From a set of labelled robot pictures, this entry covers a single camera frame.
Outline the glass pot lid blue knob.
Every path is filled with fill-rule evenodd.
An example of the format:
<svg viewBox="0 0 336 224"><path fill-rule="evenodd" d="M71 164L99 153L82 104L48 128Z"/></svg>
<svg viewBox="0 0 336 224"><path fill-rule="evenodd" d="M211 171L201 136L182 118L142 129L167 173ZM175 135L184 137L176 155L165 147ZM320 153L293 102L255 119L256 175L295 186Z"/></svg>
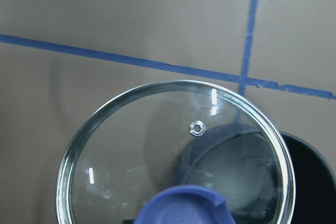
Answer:
<svg viewBox="0 0 336 224"><path fill-rule="evenodd" d="M175 80L113 98L62 159L59 223L290 223L289 151L241 95Z"/></svg>

